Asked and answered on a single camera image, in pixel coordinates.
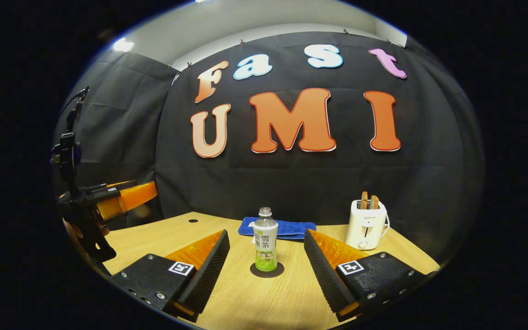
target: blue towel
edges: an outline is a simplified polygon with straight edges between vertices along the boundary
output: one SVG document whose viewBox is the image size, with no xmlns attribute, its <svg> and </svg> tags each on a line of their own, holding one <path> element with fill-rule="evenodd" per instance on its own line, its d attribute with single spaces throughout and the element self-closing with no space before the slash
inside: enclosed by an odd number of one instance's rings
<svg viewBox="0 0 528 330">
<path fill-rule="evenodd" d="M 254 229 L 249 227 L 251 222 L 258 220 L 256 217 L 245 217 L 239 226 L 237 233 L 240 235 L 254 236 Z M 304 231 L 307 229 L 317 230 L 314 223 L 294 223 L 290 221 L 275 220 L 278 223 L 279 240 L 304 240 Z"/>
</svg>

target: green tea drink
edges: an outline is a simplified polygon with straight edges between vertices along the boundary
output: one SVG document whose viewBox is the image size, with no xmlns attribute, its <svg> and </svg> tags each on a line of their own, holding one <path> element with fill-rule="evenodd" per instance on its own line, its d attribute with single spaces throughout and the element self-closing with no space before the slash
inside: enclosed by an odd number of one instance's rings
<svg viewBox="0 0 528 330">
<path fill-rule="evenodd" d="M 278 223 L 272 219 L 272 211 L 269 207 L 260 208 L 258 215 L 260 218 L 253 226 L 256 242 L 256 269 L 273 271 L 278 265 L 276 259 Z"/>
</svg>

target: letter cutout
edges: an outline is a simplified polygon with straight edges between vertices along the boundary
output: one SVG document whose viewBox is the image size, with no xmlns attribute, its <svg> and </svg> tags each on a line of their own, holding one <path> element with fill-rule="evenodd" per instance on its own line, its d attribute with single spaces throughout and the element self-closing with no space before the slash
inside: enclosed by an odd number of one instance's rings
<svg viewBox="0 0 528 330">
<path fill-rule="evenodd" d="M 317 69 L 338 67 L 343 64 L 343 58 L 337 54 L 339 49 L 331 44 L 311 44 L 304 48 L 304 53 L 311 57 L 307 62 Z"/>
<path fill-rule="evenodd" d="M 272 65 L 268 64 L 268 55 L 257 54 L 241 60 L 237 66 L 239 69 L 233 73 L 237 80 L 249 78 L 251 76 L 266 75 L 272 70 Z"/>
<path fill-rule="evenodd" d="M 195 98 L 195 103 L 199 103 L 209 96 L 213 95 L 215 88 L 211 86 L 211 83 L 219 83 L 221 80 L 221 71 L 228 67 L 228 61 L 223 61 L 218 65 L 215 65 L 211 69 L 201 73 L 197 78 L 199 80 L 199 94 Z"/>
<path fill-rule="evenodd" d="M 394 127 L 394 96 L 372 90 L 365 92 L 364 98 L 372 104 L 374 112 L 374 138 L 370 141 L 370 147 L 377 152 L 397 151 L 401 148 L 401 141 L 396 138 Z"/>
<path fill-rule="evenodd" d="M 336 148 L 336 142 L 329 132 L 327 100 L 331 96 L 327 89 L 307 88 L 289 110 L 273 92 L 261 93 L 250 98 L 256 107 L 256 142 L 252 144 L 255 153 L 272 153 L 277 143 L 272 140 L 274 129 L 285 150 L 291 150 L 302 126 L 302 140 L 299 148 L 306 152 L 329 152 Z"/>
<path fill-rule="evenodd" d="M 203 158 L 219 156 L 226 148 L 227 143 L 227 113 L 231 105 L 222 104 L 216 106 L 212 113 L 215 116 L 215 141 L 213 144 L 205 142 L 205 119 L 207 111 L 195 113 L 191 117 L 192 124 L 192 146 L 195 153 Z"/>
<path fill-rule="evenodd" d="M 400 79 L 405 79 L 407 77 L 407 74 L 404 71 L 396 68 L 396 65 L 394 65 L 396 58 L 393 56 L 386 54 L 380 48 L 372 49 L 368 52 L 372 55 L 375 55 L 380 60 L 380 63 L 382 63 L 384 69 L 387 69 L 387 71 L 390 72 L 390 74 L 392 74 L 394 77 L 398 77 Z"/>
</svg>

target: table surface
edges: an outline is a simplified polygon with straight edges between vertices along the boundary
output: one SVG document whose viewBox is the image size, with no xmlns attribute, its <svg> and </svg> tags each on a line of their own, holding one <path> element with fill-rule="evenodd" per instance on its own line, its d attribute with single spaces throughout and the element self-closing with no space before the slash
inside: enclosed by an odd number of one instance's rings
<svg viewBox="0 0 528 330">
<path fill-rule="evenodd" d="M 190 212 L 170 219 L 112 231 L 106 238 L 117 257 L 105 261 L 111 275 L 147 253 L 166 256 L 205 236 L 226 229 L 230 249 L 205 310 L 196 326 L 208 330 L 232 329 L 319 329 L 339 324 L 325 300 L 302 241 L 277 240 L 276 253 L 285 271 L 274 278 L 250 272 L 255 261 L 252 236 L 241 236 L 240 220 Z M 319 225 L 317 231 L 342 242 L 347 225 Z M 423 274 L 440 266 L 429 255 L 390 228 L 376 249 L 388 252 Z"/>
</svg>

